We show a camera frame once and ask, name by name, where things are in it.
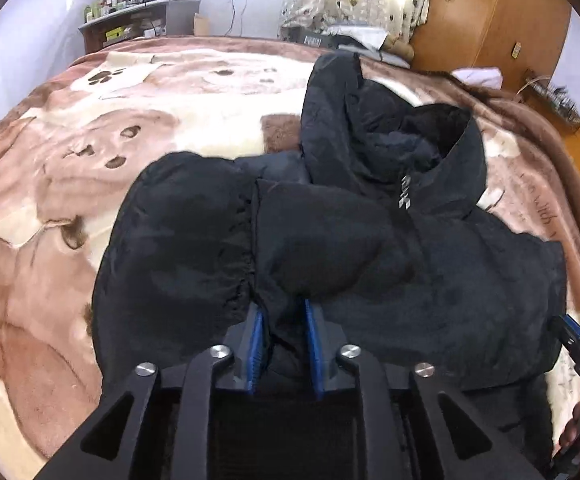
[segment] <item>white cloth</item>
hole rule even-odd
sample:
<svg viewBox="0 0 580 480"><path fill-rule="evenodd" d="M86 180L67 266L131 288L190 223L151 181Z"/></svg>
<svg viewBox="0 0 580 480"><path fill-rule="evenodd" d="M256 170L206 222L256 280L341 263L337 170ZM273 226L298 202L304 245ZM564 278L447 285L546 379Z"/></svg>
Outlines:
<svg viewBox="0 0 580 480"><path fill-rule="evenodd" d="M381 27L358 27L356 25L332 25L324 34L340 34L354 38L369 50L380 50L385 38L388 37L386 30Z"/></svg>
<svg viewBox="0 0 580 480"><path fill-rule="evenodd" d="M485 86L500 90L503 85L503 74L493 66L490 68L458 68L452 75L462 83L473 86Z"/></svg>

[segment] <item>bed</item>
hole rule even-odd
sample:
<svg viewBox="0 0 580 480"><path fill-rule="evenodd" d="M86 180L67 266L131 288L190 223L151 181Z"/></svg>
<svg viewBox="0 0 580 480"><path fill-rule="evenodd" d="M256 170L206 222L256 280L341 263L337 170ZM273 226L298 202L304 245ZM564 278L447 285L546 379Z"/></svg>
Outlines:
<svg viewBox="0 0 580 480"><path fill-rule="evenodd" d="M241 38L157 38L75 61L0 121L0 473L31 480L100 395L90 297L112 224L138 173L165 153L299 148L322 51ZM512 230L558 240L580 322L580 176L557 131L505 92L363 60L412 104L469 107L483 133L480 206ZM555 434L579 397L562 353L548 374Z"/></svg>

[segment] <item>black jacket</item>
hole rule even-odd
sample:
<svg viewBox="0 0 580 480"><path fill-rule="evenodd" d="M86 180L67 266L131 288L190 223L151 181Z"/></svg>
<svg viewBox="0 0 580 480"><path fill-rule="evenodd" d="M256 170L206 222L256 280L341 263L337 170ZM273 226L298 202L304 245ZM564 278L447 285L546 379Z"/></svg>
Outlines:
<svg viewBox="0 0 580 480"><path fill-rule="evenodd" d="M413 108L364 80L356 56L326 54L301 145L234 161L171 153L141 173L94 288L104 391L138 362L174 365L220 341L251 301L267 327L260 387L308 388L302 298L379 359L432 362L464 390L511 385L513 399L552 368L563 251L476 206L486 163L468 111Z"/></svg>

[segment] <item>paw print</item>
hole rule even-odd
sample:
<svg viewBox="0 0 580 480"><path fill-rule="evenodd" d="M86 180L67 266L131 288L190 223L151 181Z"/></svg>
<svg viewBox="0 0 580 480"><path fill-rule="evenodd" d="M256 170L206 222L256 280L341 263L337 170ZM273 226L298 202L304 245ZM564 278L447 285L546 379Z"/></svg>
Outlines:
<svg viewBox="0 0 580 480"><path fill-rule="evenodd" d="M90 86L99 84L99 83L107 83L108 81L112 80L112 76L121 75L125 69L120 68L119 70L115 70L114 72L110 72L108 70L103 70L96 75L93 75L88 81L90 81Z"/></svg>

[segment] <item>jacket hood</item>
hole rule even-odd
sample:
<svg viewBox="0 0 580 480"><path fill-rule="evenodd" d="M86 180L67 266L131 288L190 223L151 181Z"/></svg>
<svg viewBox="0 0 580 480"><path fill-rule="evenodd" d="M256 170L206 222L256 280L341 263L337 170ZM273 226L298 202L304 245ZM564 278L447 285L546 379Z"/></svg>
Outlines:
<svg viewBox="0 0 580 480"><path fill-rule="evenodd" d="M460 217L486 189L483 140L471 113L448 104L413 107L363 79L356 54L317 60L301 126L314 184Z"/></svg>

